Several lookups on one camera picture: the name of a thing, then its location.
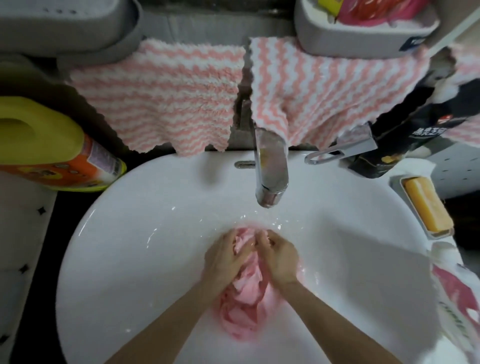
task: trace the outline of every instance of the pink towel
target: pink towel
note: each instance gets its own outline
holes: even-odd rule
[[[238,229],[235,252],[255,234],[254,228]],[[251,253],[239,275],[221,294],[218,312],[222,327],[239,340],[249,340],[281,302],[272,287],[266,266],[257,252]]]
[[[450,49],[455,58],[455,73],[435,87],[434,102],[445,102],[455,97],[459,86],[480,78],[480,48],[452,44]],[[442,136],[480,148],[480,115],[471,117]]]
[[[253,38],[252,118],[289,146],[327,148],[403,101],[429,67],[424,49],[390,60],[317,57],[295,38]]]
[[[131,149],[171,142],[181,156],[224,151],[245,49],[148,39],[128,58],[70,74],[72,86]]]

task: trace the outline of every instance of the wet sink surface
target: wet sink surface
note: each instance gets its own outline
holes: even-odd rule
[[[57,325],[69,363],[103,363],[199,278],[211,242],[254,221],[297,247],[304,284],[402,362],[421,362],[438,323],[424,235],[385,180],[337,163],[309,166],[291,152],[279,205],[260,207],[251,152],[175,155],[141,165],[86,213],[65,254]],[[176,363],[328,363],[283,304],[254,342],[238,342],[212,312]]]

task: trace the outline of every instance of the striped towel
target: striped towel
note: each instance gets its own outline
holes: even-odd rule
[[[118,63],[73,70],[71,85],[131,150],[171,142],[181,156],[209,144],[224,151],[244,54],[242,47],[148,39]]]
[[[435,87],[434,102],[445,102],[455,97],[459,86],[480,78],[480,48],[452,44],[450,49],[455,58],[455,73]],[[447,130],[442,136],[480,148],[480,114]]]
[[[424,49],[390,60],[306,54],[296,38],[253,38],[252,118],[289,146],[320,150],[403,101],[429,67]]]

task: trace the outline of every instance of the soap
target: soap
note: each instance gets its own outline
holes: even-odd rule
[[[453,220],[429,178],[411,178],[403,185],[428,231],[441,232],[453,227]]]

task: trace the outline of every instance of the faucet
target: faucet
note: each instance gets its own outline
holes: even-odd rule
[[[257,187],[255,196],[260,206],[271,208],[278,204],[288,187],[288,148],[285,141],[256,125],[252,127]]]

